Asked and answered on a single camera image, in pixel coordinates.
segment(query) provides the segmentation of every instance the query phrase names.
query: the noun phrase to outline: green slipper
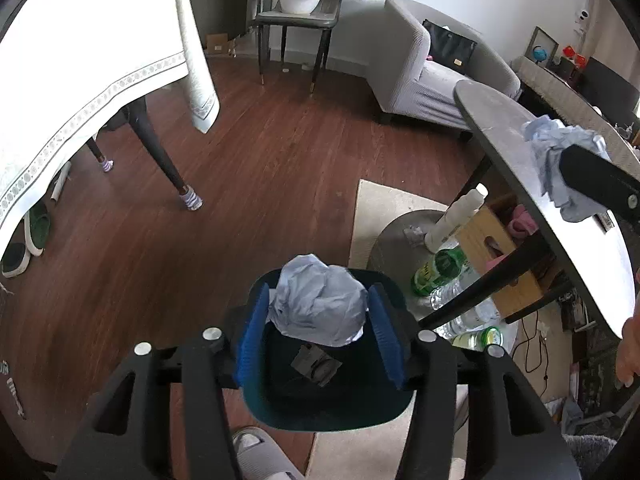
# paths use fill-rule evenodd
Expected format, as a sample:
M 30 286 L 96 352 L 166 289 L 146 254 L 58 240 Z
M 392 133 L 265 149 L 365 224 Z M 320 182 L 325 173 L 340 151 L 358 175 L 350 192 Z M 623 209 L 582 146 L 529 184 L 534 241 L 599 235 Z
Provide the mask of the green slipper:
M 2 255 L 2 275 L 13 278 L 22 274 L 29 265 L 31 254 L 22 243 L 9 244 Z
M 51 218 L 47 208 L 42 200 L 38 200 L 24 215 L 24 242 L 33 256 L 42 254 L 50 229 Z

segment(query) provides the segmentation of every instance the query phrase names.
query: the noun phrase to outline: gray sofa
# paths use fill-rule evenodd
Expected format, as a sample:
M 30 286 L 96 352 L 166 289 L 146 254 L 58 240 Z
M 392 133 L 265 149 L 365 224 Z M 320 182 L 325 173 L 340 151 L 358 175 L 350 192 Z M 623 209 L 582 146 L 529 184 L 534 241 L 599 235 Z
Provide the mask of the gray sofa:
M 520 80 L 509 65 L 473 30 L 439 10 L 413 0 L 386 0 L 382 30 L 367 69 L 367 81 L 376 96 L 382 118 L 390 114 L 424 119 L 468 130 L 453 101 L 453 89 L 465 76 L 433 61 L 431 37 L 422 26 L 428 19 L 478 42 L 467 65 L 466 77 L 515 97 Z

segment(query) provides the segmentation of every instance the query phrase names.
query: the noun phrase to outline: white bottle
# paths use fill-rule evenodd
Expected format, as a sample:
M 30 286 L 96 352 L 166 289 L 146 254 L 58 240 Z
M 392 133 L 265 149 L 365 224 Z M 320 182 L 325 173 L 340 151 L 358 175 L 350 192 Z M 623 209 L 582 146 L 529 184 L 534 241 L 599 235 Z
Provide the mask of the white bottle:
M 427 249 L 434 254 L 437 253 L 442 244 L 478 212 L 488 194 L 486 187 L 478 184 L 475 189 L 451 204 L 436 225 L 424 236 Z

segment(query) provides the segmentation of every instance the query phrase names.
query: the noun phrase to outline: sofa armrest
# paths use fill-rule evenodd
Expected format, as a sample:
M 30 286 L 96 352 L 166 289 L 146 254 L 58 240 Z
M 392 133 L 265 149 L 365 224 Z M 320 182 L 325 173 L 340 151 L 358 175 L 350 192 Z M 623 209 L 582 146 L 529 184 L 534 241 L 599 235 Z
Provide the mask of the sofa armrest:
M 495 88 L 514 98 L 520 90 L 520 80 L 500 55 L 480 41 L 469 60 L 466 74 L 475 81 Z
M 367 69 L 367 81 L 384 112 L 394 112 L 402 88 L 420 77 L 431 37 L 399 0 L 385 0 Z

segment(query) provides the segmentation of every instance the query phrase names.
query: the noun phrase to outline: picture frame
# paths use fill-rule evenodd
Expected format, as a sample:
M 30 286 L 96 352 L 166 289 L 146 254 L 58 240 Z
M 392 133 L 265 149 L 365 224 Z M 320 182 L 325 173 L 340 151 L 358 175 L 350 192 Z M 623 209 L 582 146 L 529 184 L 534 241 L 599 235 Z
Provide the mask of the picture frame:
M 541 46 L 548 53 L 548 57 L 542 61 L 538 62 L 536 58 L 533 56 L 533 50 L 537 47 Z M 531 41 L 529 41 L 529 45 L 524 53 L 527 59 L 532 60 L 539 66 L 544 68 L 549 67 L 550 63 L 553 61 L 553 58 L 556 56 L 556 51 L 558 50 L 558 42 L 554 40 L 550 35 L 548 35 L 542 28 L 536 27 L 533 31 L 533 35 L 531 36 Z

